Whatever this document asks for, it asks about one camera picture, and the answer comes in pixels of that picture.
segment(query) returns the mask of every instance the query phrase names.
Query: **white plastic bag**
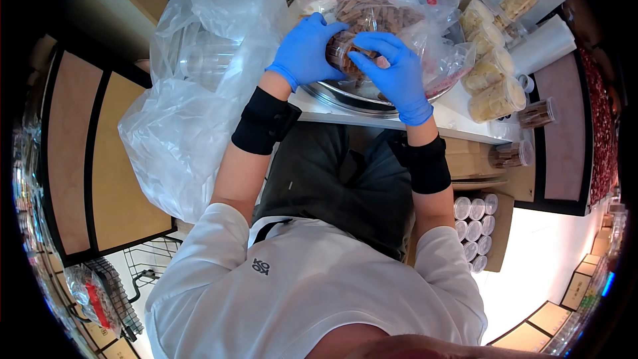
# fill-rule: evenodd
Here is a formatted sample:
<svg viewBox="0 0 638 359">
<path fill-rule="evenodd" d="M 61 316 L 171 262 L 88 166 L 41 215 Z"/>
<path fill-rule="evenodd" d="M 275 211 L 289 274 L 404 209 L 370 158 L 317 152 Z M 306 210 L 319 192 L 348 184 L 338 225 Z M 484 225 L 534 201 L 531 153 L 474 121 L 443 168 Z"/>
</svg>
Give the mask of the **white plastic bag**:
<svg viewBox="0 0 638 359">
<path fill-rule="evenodd" d="M 206 209 L 230 135 L 287 31 L 285 0 L 170 0 L 151 42 L 148 89 L 118 130 L 142 191 L 195 223 Z M 186 76 L 183 50 L 241 42 L 214 83 Z"/>
</svg>

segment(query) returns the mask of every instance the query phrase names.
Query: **jar lid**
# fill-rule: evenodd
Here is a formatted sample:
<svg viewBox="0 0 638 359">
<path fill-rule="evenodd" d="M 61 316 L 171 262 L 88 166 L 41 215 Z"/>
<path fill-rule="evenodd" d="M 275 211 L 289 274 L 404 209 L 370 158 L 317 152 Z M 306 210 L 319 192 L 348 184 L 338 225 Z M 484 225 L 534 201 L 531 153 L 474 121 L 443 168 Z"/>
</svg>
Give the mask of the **jar lid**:
<svg viewBox="0 0 638 359">
<path fill-rule="evenodd" d="M 479 220 L 485 215 L 485 202 L 481 198 L 474 198 L 470 204 L 470 219 Z"/>
<path fill-rule="evenodd" d="M 529 166 L 534 163 L 534 147 L 531 146 L 529 140 L 523 140 L 519 144 L 519 158 L 521 165 Z"/>
<path fill-rule="evenodd" d="M 468 232 L 468 223 L 465 220 L 457 220 L 454 222 L 454 229 L 456 229 L 456 233 L 459 235 L 459 241 L 461 241 Z"/>
<path fill-rule="evenodd" d="M 467 219 L 470 216 L 470 199 L 458 197 L 454 200 L 454 217 L 456 219 Z"/>
<path fill-rule="evenodd" d="M 489 193 L 483 197 L 483 201 L 485 202 L 485 214 L 494 215 L 498 209 L 498 196 L 494 193 Z"/>
<path fill-rule="evenodd" d="M 463 244 L 463 252 L 465 253 L 465 258 L 467 258 L 468 262 L 470 262 L 477 255 L 477 251 L 479 250 L 479 244 L 474 242 L 467 242 Z"/>
<path fill-rule="evenodd" d="M 472 271 L 474 273 L 481 273 L 486 266 L 487 257 L 484 255 L 479 255 L 472 261 Z"/>
<path fill-rule="evenodd" d="M 496 219 L 492 215 L 485 215 L 481 221 L 481 234 L 483 236 L 489 236 L 494 231 L 496 226 Z"/>
<path fill-rule="evenodd" d="M 489 8 L 487 8 L 487 6 L 480 0 L 470 0 L 468 9 L 477 12 L 477 14 L 481 17 L 481 20 L 487 21 L 488 23 L 494 22 L 494 14 L 492 14 Z"/>
<path fill-rule="evenodd" d="M 505 46 L 505 38 L 494 23 L 481 23 L 478 27 L 494 47 L 502 48 Z"/>
<path fill-rule="evenodd" d="M 498 46 L 492 49 L 492 56 L 496 65 L 505 72 L 506 75 L 514 75 L 514 60 L 509 52 Z"/>
<path fill-rule="evenodd" d="M 468 242 L 475 242 L 480 237 L 480 232 L 482 230 L 482 225 L 480 221 L 473 220 L 468 224 L 468 232 L 465 235 L 465 238 Z"/>
<path fill-rule="evenodd" d="M 492 248 L 492 238 L 490 236 L 483 236 L 478 240 L 478 254 L 485 255 Z"/>
<path fill-rule="evenodd" d="M 525 97 L 525 92 L 518 79 L 508 76 L 503 82 L 503 90 L 507 96 L 507 101 L 511 103 L 516 111 L 524 109 L 527 105 L 527 97 Z"/>
</svg>

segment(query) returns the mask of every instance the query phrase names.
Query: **stack of plastic lids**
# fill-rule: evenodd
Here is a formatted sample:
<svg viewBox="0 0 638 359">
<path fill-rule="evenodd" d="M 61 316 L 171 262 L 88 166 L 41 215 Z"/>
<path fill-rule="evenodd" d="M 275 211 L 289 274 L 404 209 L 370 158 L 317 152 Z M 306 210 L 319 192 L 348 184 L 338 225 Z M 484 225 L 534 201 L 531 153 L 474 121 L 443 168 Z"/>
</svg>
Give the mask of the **stack of plastic lids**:
<svg viewBox="0 0 638 359">
<path fill-rule="evenodd" d="M 481 273 L 487 266 L 487 257 L 479 255 L 470 263 L 470 265 L 472 266 L 471 272 Z"/>
<path fill-rule="evenodd" d="M 458 197 L 454 201 L 454 217 L 459 220 L 467 219 L 470 216 L 470 204 L 469 198 Z"/>
<path fill-rule="evenodd" d="M 454 222 L 454 229 L 459 234 L 459 241 L 463 241 L 468 232 L 468 223 L 465 220 L 457 220 Z"/>
<path fill-rule="evenodd" d="M 489 236 L 494 231 L 496 226 L 496 219 L 492 215 L 485 215 L 481 220 L 481 234 L 483 236 Z"/>
<path fill-rule="evenodd" d="M 465 238 L 468 242 L 475 242 L 480 237 L 481 223 L 478 220 L 473 220 L 468 224 L 468 232 L 465 234 Z"/>
<path fill-rule="evenodd" d="M 463 244 L 463 252 L 465 253 L 465 258 L 470 262 L 477 255 L 479 251 L 479 244 L 474 242 L 467 242 Z"/>
<path fill-rule="evenodd" d="M 485 215 L 485 202 L 481 198 L 474 198 L 470 203 L 470 219 L 480 220 Z"/>
<path fill-rule="evenodd" d="M 498 196 L 493 193 L 487 193 L 483 196 L 485 202 L 485 214 L 494 215 L 498 209 Z"/>
<path fill-rule="evenodd" d="M 490 236 L 483 236 L 478 240 L 478 254 L 485 255 L 492 248 L 492 238 Z"/>
</svg>

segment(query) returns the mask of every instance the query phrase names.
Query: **plastic wrap roll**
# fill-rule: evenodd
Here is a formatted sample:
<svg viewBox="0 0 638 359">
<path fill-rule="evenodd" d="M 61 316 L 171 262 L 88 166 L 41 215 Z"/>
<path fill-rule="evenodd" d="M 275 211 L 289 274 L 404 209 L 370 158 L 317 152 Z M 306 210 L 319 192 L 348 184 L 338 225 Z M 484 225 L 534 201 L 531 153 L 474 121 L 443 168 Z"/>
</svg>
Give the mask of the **plastic wrap roll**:
<svg viewBox="0 0 638 359">
<path fill-rule="evenodd" d="M 510 54 L 516 69 L 515 75 L 536 72 L 575 49 L 572 32 L 556 14 L 527 36 L 524 43 L 512 49 Z"/>
</svg>

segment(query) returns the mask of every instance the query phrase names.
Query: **wire basket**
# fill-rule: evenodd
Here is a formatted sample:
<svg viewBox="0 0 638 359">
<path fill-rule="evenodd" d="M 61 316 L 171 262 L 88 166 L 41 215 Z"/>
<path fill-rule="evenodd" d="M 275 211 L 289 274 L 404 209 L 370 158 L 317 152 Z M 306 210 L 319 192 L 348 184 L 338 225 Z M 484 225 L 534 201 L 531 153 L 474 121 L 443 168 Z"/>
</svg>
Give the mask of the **wire basket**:
<svg viewBox="0 0 638 359">
<path fill-rule="evenodd" d="M 164 236 L 124 250 L 135 288 L 135 296 L 129 302 L 140 298 L 140 288 L 157 282 L 181 245 L 182 240 Z"/>
</svg>

